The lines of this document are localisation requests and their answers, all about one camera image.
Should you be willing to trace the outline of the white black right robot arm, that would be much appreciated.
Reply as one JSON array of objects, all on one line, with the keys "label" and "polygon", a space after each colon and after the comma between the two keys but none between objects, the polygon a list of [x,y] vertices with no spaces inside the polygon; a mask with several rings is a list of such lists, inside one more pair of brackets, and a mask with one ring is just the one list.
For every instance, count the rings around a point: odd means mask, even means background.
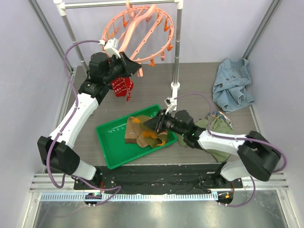
[{"label": "white black right robot arm", "polygon": [[275,171],[281,153],[258,132],[247,135],[229,135],[215,133],[197,126],[185,110],[175,115],[160,110],[158,114],[143,125],[157,133],[169,130],[183,136],[184,142],[191,148],[217,150],[239,157],[238,161],[223,162],[220,170],[214,174],[217,186],[224,188],[232,181],[252,176],[260,181],[268,181]]}]

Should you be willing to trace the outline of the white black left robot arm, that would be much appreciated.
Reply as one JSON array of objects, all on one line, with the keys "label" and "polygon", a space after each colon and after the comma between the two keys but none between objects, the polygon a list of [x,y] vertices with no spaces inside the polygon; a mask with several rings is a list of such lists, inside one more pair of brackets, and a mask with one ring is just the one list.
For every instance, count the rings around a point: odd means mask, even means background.
[{"label": "white black left robot arm", "polygon": [[141,69],[124,52],[109,58],[98,52],[91,56],[87,78],[80,86],[76,100],[59,126],[48,136],[38,139],[42,163],[49,169],[85,179],[85,185],[95,190],[101,184],[97,169],[82,161],[73,147],[80,130],[98,108],[117,78],[128,79]]}]

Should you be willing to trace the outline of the tan ribbed sock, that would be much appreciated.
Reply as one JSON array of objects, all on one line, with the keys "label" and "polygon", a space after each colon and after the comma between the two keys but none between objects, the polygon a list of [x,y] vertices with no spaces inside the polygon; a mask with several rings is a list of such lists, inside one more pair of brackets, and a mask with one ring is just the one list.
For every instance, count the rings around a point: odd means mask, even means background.
[{"label": "tan ribbed sock", "polygon": [[145,148],[149,146],[150,141],[150,133],[147,131],[143,131],[136,139],[137,145],[141,148]]},{"label": "tan ribbed sock", "polygon": [[137,117],[130,116],[127,119],[126,130],[124,135],[125,143],[137,143],[138,137],[142,134],[140,121]]}]

